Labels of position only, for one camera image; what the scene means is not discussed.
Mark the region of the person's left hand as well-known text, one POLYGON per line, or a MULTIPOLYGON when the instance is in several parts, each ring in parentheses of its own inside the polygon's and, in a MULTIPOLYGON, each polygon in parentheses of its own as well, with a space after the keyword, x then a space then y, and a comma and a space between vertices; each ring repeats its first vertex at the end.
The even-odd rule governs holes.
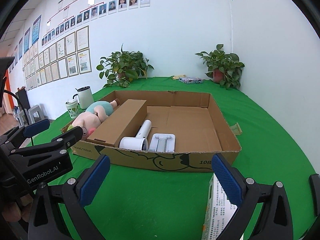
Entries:
POLYGON ((10 203, 3 208, 2 216, 7 222, 18 222, 23 219, 25 222, 29 221, 33 198, 31 195, 26 195, 16 203, 10 203))

